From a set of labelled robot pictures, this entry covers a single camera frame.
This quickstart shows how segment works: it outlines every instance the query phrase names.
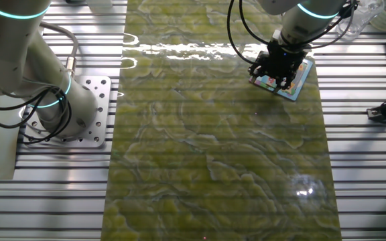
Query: teal light ring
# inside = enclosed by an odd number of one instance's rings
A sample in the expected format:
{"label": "teal light ring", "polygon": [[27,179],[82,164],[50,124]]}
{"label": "teal light ring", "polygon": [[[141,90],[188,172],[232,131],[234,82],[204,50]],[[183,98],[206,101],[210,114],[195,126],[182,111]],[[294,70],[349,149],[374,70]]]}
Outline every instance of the teal light ring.
{"label": "teal light ring", "polygon": [[302,6],[302,4],[298,4],[298,7],[304,11],[305,13],[311,15],[312,17],[316,17],[316,18],[319,18],[319,19],[332,19],[333,17],[336,17],[339,13],[336,13],[334,15],[331,15],[331,16],[325,16],[325,15],[318,15],[316,13],[312,13],[311,11],[307,10],[304,6]]}
{"label": "teal light ring", "polygon": [[42,11],[41,13],[37,13],[35,15],[29,15],[29,16],[14,15],[14,14],[10,14],[10,13],[5,13],[3,11],[0,11],[0,15],[4,16],[4,17],[9,17],[12,19],[33,19],[35,17],[39,17],[39,16],[43,15],[49,8],[50,8],[50,5],[48,5],[48,7],[44,11]]}
{"label": "teal light ring", "polygon": [[[70,82],[68,84],[68,88],[66,89],[66,92],[65,92],[65,95],[68,94],[68,92],[70,91],[70,88],[71,88],[71,75],[68,74],[68,76],[70,77]],[[55,104],[58,104],[59,101],[61,101],[63,98],[60,98],[59,100],[51,103],[51,104],[48,104],[48,105],[45,105],[45,106],[38,106],[37,108],[47,108],[47,107],[51,107],[51,106],[54,106]]]}

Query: black cable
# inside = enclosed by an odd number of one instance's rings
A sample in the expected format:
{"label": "black cable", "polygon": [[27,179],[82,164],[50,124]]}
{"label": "black cable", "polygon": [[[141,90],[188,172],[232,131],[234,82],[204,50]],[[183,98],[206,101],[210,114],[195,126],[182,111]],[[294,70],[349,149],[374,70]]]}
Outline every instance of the black cable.
{"label": "black cable", "polygon": [[[60,92],[60,94],[62,95],[62,98],[66,100],[66,106],[68,107],[68,119],[66,120],[64,126],[62,128],[60,128],[60,126],[62,125],[62,120],[63,120],[63,117],[62,117],[60,119],[60,122],[59,122],[58,126],[49,135],[47,135],[46,137],[36,138],[36,137],[31,137],[31,136],[29,136],[27,134],[23,134],[25,137],[27,137],[29,139],[32,139],[33,141],[19,141],[18,142],[19,144],[30,145],[30,144],[40,143],[42,141],[48,140],[48,139],[50,139],[52,137],[55,137],[55,136],[59,135],[64,129],[66,129],[66,127],[69,125],[69,123],[71,121],[71,118],[72,118],[72,109],[71,109],[71,104],[69,103],[68,99],[66,98],[65,93]],[[62,105],[61,106],[62,110],[63,110],[63,108],[66,108],[66,107],[63,107],[63,104],[61,102],[60,102],[60,104]]]}
{"label": "black cable", "polygon": [[232,45],[232,48],[234,51],[238,54],[239,57],[241,57],[242,60],[247,62],[248,64],[254,64],[251,60],[248,60],[246,57],[244,57],[240,51],[236,48],[235,43],[233,43],[232,34],[231,34],[231,13],[232,13],[232,7],[235,0],[231,0],[231,3],[229,5],[229,10],[227,12],[227,35],[229,36],[229,41]]}
{"label": "black cable", "polygon": [[44,90],[43,92],[39,93],[37,96],[33,97],[32,99],[22,103],[22,104],[19,104],[17,106],[10,106],[10,107],[0,107],[0,110],[1,111],[4,111],[4,110],[15,110],[15,109],[19,109],[19,108],[22,108],[22,107],[25,107],[31,103],[33,103],[34,101],[36,101],[37,99],[39,99],[41,97],[42,94],[44,94],[44,92],[46,92],[46,94],[51,90],[51,88],[47,89],[47,90]]}
{"label": "black cable", "polygon": [[57,31],[59,33],[63,33],[64,35],[68,36],[73,42],[72,52],[70,54],[70,57],[75,57],[75,55],[77,54],[77,51],[78,51],[78,40],[77,40],[77,37],[73,33],[68,31],[67,29],[64,29],[63,27],[59,27],[59,26],[51,24],[51,23],[41,22],[40,26],[47,28],[47,29],[51,29],[53,31]]}
{"label": "black cable", "polygon": [[[296,43],[296,44],[288,44],[288,45],[282,45],[280,47],[282,48],[298,48],[298,47],[301,47],[303,45],[306,45],[306,44],[310,44],[312,43],[313,41],[319,39],[320,37],[326,35],[328,32],[330,32],[334,27],[336,27],[342,20],[343,20],[343,17],[345,15],[347,15],[348,13],[350,13],[350,11],[352,10],[352,8],[355,6],[355,4],[351,5],[346,11],[345,11],[345,14],[343,16],[340,16],[340,18],[336,21],[335,24],[331,25],[330,27],[328,27],[326,29],[326,31],[322,32],[320,35],[317,35],[316,37],[313,37],[312,39],[309,39],[307,41],[304,41],[304,42],[300,42],[300,43]],[[263,44],[269,44],[269,42],[265,41],[264,39],[261,39],[259,36],[255,35],[251,29],[248,27],[248,24],[247,22],[245,21],[245,16],[244,16],[244,13],[243,13],[243,6],[242,6],[242,0],[239,0],[239,14],[241,15],[241,20],[242,20],[242,24],[244,25],[245,29],[248,31],[248,33],[254,37],[256,40],[258,40],[259,42],[263,43]]]}
{"label": "black cable", "polygon": [[34,94],[36,93],[39,93],[40,91],[42,91],[43,89],[45,89],[47,87],[41,87],[41,88],[38,88],[37,90],[35,90],[34,92],[32,93],[29,93],[28,95],[16,95],[16,94],[11,94],[11,93],[8,93],[6,92],[2,87],[0,87],[0,91],[2,94],[8,96],[8,97],[12,97],[12,98],[30,98],[32,97]]}
{"label": "black cable", "polygon": [[35,111],[37,110],[38,106],[40,105],[41,101],[44,99],[44,97],[46,97],[47,93],[49,93],[49,91],[53,88],[57,88],[57,87],[51,87],[43,92],[41,92],[39,94],[40,98],[38,99],[38,101],[36,102],[35,106],[32,108],[32,111],[30,112],[30,114],[24,119],[22,120],[20,123],[17,123],[17,124],[14,124],[14,125],[4,125],[2,123],[0,123],[0,127],[2,128],[5,128],[5,129],[14,129],[14,128],[17,128],[17,127],[20,127],[24,124],[26,124],[26,122],[32,117],[32,115],[35,113]]}
{"label": "black cable", "polygon": [[255,35],[251,29],[249,29],[247,22],[245,21],[244,11],[242,8],[242,0],[239,0],[239,15],[241,15],[242,24],[244,25],[245,29],[248,31],[248,33],[253,36],[255,39],[257,39],[259,42],[263,44],[269,44],[269,42],[261,39],[259,36]]}

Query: aluminum slotted table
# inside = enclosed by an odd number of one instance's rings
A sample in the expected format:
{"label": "aluminum slotted table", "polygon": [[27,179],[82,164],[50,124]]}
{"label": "aluminum slotted table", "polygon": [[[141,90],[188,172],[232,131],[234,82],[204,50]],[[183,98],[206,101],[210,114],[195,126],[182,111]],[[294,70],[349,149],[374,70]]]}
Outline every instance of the aluminum slotted table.
{"label": "aluminum slotted table", "polygon": [[[100,239],[126,9],[114,0],[112,13],[92,14],[86,4],[53,0],[44,20],[76,34],[76,74],[111,79],[107,146],[20,149],[13,180],[0,181],[0,240]],[[72,42],[48,30],[44,39],[64,62]],[[354,43],[315,51],[344,240],[386,240],[386,125],[365,114],[386,101],[385,42],[386,33],[368,27]]]}

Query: metal base plate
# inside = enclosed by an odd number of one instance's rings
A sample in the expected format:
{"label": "metal base plate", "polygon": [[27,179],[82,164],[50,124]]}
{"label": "metal base plate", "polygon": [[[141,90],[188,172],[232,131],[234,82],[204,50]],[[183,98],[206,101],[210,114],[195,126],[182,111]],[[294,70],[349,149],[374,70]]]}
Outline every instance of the metal base plate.
{"label": "metal base plate", "polygon": [[[43,141],[41,143],[26,146],[32,149],[98,149],[105,144],[111,92],[111,79],[107,76],[76,76],[76,81],[79,84],[89,88],[96,96],[96,101],[98,102],[98,110],[92,124],[77,137],[70,139],[60,139],[58,137],[53,137],[49,141]],[[40,120],[38,119],[37,114],[34,114],[28,123],[35,129],[44,129],[40,123]],[[46,135],[48,135],[48,132],[39,132],[29,126],[26,126],[25,134],[37,138],[44,138]]]}

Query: clear plastic container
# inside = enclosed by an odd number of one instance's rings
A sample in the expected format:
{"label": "clear plastic container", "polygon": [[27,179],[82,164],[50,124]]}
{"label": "clear plastic container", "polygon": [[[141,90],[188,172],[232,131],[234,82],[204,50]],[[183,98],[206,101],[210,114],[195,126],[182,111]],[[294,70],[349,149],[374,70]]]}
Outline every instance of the clear plastic container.
{"label": "clear plastic container", "polygon": [[[352,41],[360,35],[367,24],[384,10],[383,0],[361,0],[359,7],[354,12],[351,26],[342,39]],[[349,24],[350,17],[343,19],[337,26],[336,32],[341,35]]]}

